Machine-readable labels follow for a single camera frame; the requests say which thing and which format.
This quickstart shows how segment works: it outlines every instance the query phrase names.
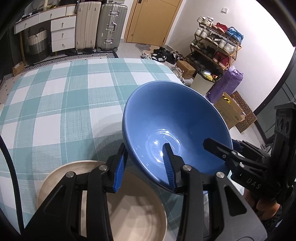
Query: metal screw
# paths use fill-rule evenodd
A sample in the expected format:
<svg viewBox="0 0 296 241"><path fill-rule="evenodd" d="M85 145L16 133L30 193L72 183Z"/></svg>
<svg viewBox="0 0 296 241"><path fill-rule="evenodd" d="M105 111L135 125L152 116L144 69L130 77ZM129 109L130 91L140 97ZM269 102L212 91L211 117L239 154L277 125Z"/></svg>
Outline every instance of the metal screw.
<svg viewBox="0 0 296 241"><path fill-rule="evenodd" d="M190 165L184 165L183 166L183 170L190 171L191 170L191 166Z"/></svg>
<svg viewBox="0 0 296 241"><path fill-rule="evenodd" d="M106 171L107 170L107 166L106 165L101 165L101 166L99 166L99 169L101 170L101 171Z"/></svg>
<svg viewBox="0 0 296 241"><path fill-rule="evenodd" d="M216 173L216 176L217 176L218 178L223 178L223 177L225 177L225 174L224 174L223 172L217 172L217 173Z"/></svg>
<svg viewBox="0 0 296 241"><path fill-rule="evenodd" d="M67 172L66 177L71 178L74 176L74 172Z"/></svg>

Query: beige plate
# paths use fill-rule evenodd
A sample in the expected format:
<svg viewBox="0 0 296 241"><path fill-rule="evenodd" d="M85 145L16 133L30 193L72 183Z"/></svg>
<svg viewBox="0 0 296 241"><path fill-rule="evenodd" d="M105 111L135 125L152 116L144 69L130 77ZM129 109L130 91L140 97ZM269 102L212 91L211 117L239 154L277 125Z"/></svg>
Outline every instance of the beige plate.
<svg viewBox="0 0 296 241"><path fill-rule="evenodd" d="M90 172L100 161L75 161L51 172L40 188L37 208L69 171ZM81 205L81 235L86 236L86 191ZM114 241L163 241L167 229L165 209L154 191L141 179L125 171L121 188L108 193L108 211Z"/></svg>

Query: laundry basket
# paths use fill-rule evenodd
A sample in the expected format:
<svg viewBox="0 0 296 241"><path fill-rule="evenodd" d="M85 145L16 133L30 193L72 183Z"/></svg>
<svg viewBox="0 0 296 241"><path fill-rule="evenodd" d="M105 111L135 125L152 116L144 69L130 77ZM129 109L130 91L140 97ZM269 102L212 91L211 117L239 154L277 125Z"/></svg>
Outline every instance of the laundry basket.
<svg viewBox="0 0 296 241"><path fill-rule="evenodd" d="M37 63L44 60L48 55L48 38L47 30L41 28L39 33L28 37L29 45L29 61L31 63Z"/></svg>

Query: suitcase handle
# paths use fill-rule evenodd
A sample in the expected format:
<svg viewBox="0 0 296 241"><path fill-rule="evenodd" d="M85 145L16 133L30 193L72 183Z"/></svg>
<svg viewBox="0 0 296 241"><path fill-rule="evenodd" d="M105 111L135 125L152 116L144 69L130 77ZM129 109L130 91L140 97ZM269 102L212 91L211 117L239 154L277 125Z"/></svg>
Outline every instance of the suitcase handle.
<svg viewBox="0 0 296 241"><path fill-rule="evenodd" d="M111 33L114 33L116 31L117 24L114 22L112 24L114 25L114 30Z"/></svg>

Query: desk leg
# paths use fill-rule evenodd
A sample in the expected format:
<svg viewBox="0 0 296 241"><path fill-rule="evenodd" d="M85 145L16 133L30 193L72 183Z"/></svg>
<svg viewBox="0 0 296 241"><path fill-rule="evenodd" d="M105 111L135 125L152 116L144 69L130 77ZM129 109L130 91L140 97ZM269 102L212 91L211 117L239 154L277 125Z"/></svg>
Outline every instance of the desk leg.
<svg viewBox="0 0 296 241"><path fill-rule="evenodd" d="M27 65L26 59L25 59L25 53L24 53L24 46L22 44L22 32L20 32L20 51L22 54L22 62L24 63L24 66Z"/></svg>

